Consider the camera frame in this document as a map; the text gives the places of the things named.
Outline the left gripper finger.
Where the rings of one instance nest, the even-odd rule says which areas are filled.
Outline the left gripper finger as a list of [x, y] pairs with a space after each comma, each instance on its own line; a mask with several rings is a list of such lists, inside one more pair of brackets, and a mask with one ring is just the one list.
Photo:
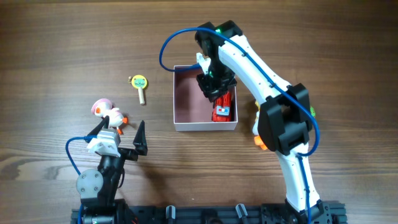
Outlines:
[[105, 116], [102, 121], [87, 135], [87, 142], [90, 142], [103, 129], [109, 128], [109, 116]]
[[137, 133], [133, 140], [133, 145], [135, 146], [135, 151], [141, 155], [146, 156], [148, 152], [147, 141], [146, 141], [146, 132], [145, 132], [145, 122], [142, 120], [137, 129]]

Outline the red toy fire truck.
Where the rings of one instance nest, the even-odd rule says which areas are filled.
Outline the red toy fire truck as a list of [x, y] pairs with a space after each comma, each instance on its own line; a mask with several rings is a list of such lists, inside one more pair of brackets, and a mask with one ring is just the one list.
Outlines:
[[231, 104], [232, 96], [228, 91], [214, 102], [211, 120], [213, 122], [230, 122]]

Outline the pink cardboard box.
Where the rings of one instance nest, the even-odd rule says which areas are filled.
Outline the pink cardboard box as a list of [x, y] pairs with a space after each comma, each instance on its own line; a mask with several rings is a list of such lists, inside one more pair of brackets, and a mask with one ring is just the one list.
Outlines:
[[230, 91], [231, 121], [211, 120], [213, 103], [205, 98], [197, 83], [201, 69], [183, 71], [186, 65], [174, 66], [174, 126], [177, 132], [233, 131], [238, 124], [236, 90]]

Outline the white yellow plush duck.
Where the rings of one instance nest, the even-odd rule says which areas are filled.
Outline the white yellow plush duck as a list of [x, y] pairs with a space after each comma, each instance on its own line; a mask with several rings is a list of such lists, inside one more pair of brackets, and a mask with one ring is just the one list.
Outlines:
[[258, 111], [256, 113], [255, 123], [252, 128], [252, 133], [254, 135], [254, 143], [255, 143], [255, 145], [259, 146], [262, 150], [268, 150], [267, 146], [263, 143], [261, 137], [259, 136], [259, 132], [258, 132], [259, 113], [260, 113], [261, 107], [257, 101], [255, 101], [255, 105], [257, 106]]

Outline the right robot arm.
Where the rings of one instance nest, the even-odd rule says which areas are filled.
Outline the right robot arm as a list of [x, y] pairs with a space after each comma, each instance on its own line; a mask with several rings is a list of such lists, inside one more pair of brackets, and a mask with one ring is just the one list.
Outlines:
[[197, 82], [204, 96], [215, 101], [240, 79], [259, 105], [253, 133], [261, 145], [277, 154], [286, 185], [286, 201], [298, 214], [311, 215], [320, 196], [314, 188], [308, 157], [309, 133], [320, 130], [310, 113], [308, 90], [278, 76], [252, 49], [242, 30], [227, 21], [197, 28], [202, 49], [197, 62], [203, 72]]

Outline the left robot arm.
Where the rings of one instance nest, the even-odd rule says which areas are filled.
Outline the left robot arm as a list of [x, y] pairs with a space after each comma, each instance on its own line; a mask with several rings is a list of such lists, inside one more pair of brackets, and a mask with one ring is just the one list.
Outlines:
[[141, 121], [138, 127], [133, 149], [119, 147], [119, 133], [110, 128], [108, 116], [83, 139], [101, 159], [96, 169], [81, 172], [76, 180], [81, 205], [72, 212], [70, 223], [138, 223], [126, 201], [115, 196], [124, 182], [125, 162], [147, 155], [145, 122]]

